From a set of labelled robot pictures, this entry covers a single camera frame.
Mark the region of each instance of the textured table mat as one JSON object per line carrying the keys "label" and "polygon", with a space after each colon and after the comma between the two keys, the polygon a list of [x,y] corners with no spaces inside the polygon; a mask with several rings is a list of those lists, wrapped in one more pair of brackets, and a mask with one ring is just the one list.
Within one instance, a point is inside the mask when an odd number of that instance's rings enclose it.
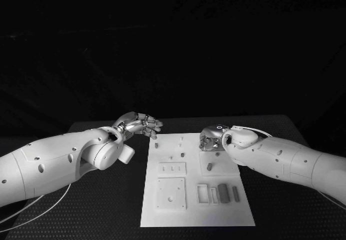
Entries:
{"label": "textured table mat", "polygon": [[[162,134],[198,133],[213,124],[260,129],[278,138],[306,146],[283,115],[161,119]],[[109,126],[113,121],[76,122],[69,132]],[[128,165],[119,161],[95,170],[70,185],[54,209],[15,228],[7,240],[109,239],[346,239],[346,211],[309,188],[270,179],[239,167],[255,227],[139,228],[145,183],[148,138],[135,135],[126,144],[135,149]],[[47,194],[17,217],[14,225],[37,216],[60,198],[66,187]]]}

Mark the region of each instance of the black background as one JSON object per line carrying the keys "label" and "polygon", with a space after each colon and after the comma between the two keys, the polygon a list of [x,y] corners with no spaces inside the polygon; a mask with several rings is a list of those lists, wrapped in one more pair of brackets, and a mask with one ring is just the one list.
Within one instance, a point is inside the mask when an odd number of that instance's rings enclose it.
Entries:
{"label": "black background", "polygon": [[4,139],[129,111],[283,114],[314,149],[346,155],[344,1],[11,1],[0,10]]}

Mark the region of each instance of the white cable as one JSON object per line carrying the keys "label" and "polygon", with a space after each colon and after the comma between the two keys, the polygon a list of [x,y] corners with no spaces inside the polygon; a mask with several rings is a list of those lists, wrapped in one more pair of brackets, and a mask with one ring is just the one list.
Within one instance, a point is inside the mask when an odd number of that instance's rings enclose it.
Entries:
{"label": "white cable", "polygon": [[5,222],[8,219],[11,219],[17,214],[20,214],[43,197],[41,195],[20,211],[17,211],[12,215],[10,215],[4,220],[0,221],[0,224]]}
{"label": "white cable", "polygon": [[272,137],[265,131],[257,130],[257,129],[255,129],[255,128],[250,128],[250,127],[246,127],[246,126],[232,126],[232,128],[233,128],[233,127],[242,128],[242,129],[249,129],[249,130],[252,130],[252,131],[256,131],[256,132],[262,133],[266,137]]}
{"label": "white cable", "polygon": [[346,210],[346,207],[341,206],[335,201],[332,201],[332,200],[325,196],[325,194],[324,194],[322,192],[319,192],[319,191],[317,191],[317,192],[321,194],[321,196],[322,196],[332,204],[335,204],[343,210]]}
{"label": "white cable", "polygon": [[44,215],[44,214],[51,210],[51,208],[56,206],[56,204],[60,202],[60,200],[63,199],[63,197],[64,197],[69,189],[70,189],[70,184],[67,185],[66,192],[63,193],[63,195],[61,195],[60,199],[57,200],[57,202],[54,203],[54,205],[53,205],[37,217],[34,217],[31,220],[28,220],[28,221],[24,222],[22,224],[20,224],[20,225],[17,225],[17,226],[5,229],[5,230],[1,230],[0,233],[2,233],[2,232],[5,232],[5,231],[10,231],[11,229],[15,229],[17,227],[22,226],[24,224],[27,224],[28,222],[31,222],[34,219],[37,219],[41,215]]}

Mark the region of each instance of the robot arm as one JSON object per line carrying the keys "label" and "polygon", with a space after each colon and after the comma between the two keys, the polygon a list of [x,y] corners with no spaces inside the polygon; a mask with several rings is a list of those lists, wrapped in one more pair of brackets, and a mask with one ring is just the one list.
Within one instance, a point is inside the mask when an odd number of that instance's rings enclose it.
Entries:
{"label": "robot arm", "polygon": [[162,123],[129,112],[112,127],[40,139],[0,157],[0,207],[51,193],[92,170],[125,164],[135,153],[123,144],[132,133],[155,139]]}
{"label": "robot arm", "polygon": [[232,161],[265,176],[304,185],[346,204],[346,158],[232,127],[220,136]]}

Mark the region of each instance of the table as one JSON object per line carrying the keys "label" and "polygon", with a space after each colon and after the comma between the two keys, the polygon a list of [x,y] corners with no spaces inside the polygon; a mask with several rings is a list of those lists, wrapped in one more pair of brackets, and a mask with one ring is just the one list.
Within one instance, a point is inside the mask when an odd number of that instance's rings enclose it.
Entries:
{"label": "table", "polygon": [[[162,134],[198,133],[213,124],[260,129],[278,138],[306,146],[283,115],[226,116],[159,119]],[[69,132],[109,126],[110,121],[76,122]],[[346,211],[312,189],[288,183],[239,166],[240,179],[255,227],[139,228],[145,183],[148,138],[128,141],[135,154],[103,171],[86,173],[70,185],[64,199],[35,221],[10,231],[7,240],[109,240],[109,239],[344,239]],[[47,194],[15,220],[15,225],[37,216],[57,201],[66,187]]]}

